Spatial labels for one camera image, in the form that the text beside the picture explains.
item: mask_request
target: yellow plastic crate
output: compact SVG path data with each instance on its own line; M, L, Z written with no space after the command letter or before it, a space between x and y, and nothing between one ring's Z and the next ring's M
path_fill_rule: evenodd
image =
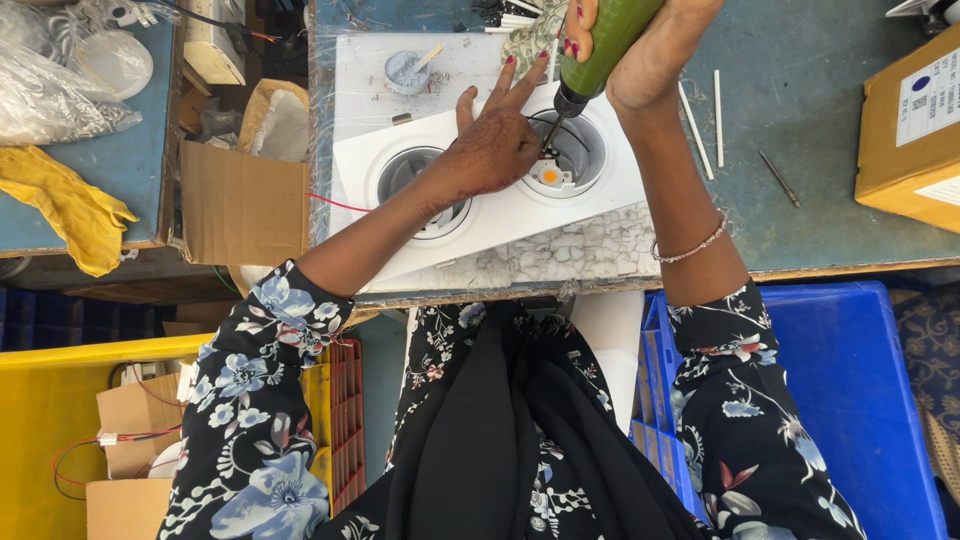
M67 444L95 436L100 428L96 394L107 389L119 362L196 357L213 334L123 341L0 354L0 414L5 418L0 463L6 488L0 490L0 530L5 538L54 540L86 538L86 505L57 493L51 459ZM318 451L311 471L333 493L330 471L330 360L324 353L301 378L313 416ZM107 461L96 445L72 452L60 467L79 482L107 479ZM83 489L64 491L83 496Z

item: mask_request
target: electric screwdriver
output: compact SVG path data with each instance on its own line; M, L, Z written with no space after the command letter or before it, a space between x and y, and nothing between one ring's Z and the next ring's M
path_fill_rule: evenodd
M553 142L564 120L580 116L587 103L603 93L607 79L620 59L640 38L664 0L600 0L593 25L593 54L583 62L564 57L560 89L553 100L559 117L543 142L542 150Z

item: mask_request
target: woman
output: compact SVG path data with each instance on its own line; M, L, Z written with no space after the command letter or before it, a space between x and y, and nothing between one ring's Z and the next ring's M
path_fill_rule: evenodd
M571 2L568 56L591 51L597 0ZM607 86L649 200L685 364L678 436L710 524L695 521L617 429L603 374L563 317L517 303L416 311L387 472L326 523L300 368L347 320L347 300L431 217L516 182L540 153L508 63L482 114L396 196L234 308L197 362L160 540L180 538L863 538L800 424L759 294L701 183L677 79L722 0L666 0Z

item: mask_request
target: woman's left hand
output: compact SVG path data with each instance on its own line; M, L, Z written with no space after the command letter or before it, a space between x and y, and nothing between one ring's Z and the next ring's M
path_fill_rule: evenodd
M436 208L424 209L430 217L451 204L509 187L530 172L530 167L540 158L540 138L520 110L546 71L549 58L546 53L541 54L513 88L516 61L509 61L475 120L476 86L460 96L457 103L459 137L424 171L443 179L437 186L439 204Z

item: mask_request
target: floral blouse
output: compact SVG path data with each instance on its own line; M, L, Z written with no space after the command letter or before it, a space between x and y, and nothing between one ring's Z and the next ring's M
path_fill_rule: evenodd
M383 488L375 484L331 522L326 486L308 472L317 447L307 428L310 413L299 376L341 330L351 308L352 302L324 292L287 261L259 282L201 347L195 391L183 417L184 450L159 540L383 535L383 517L365 511ZM386 456L388 475L377 484L389 481L408 436L404 428L431 388L456 377L488 308L477 303L414 312L394 444ZM562 352L566 376L612 420L609 388L576 329L556 315L535 321L519 304L509 310L509 332L552 343ZM671 307L670 313L685 360L671 396L677 436L710 520L709 526L696 524L698 534L734 540L865 538L801 425L753 283L704 306ZM524 535L602 539L599 512L576 467L549 431L535 428L540 458L530 478Z

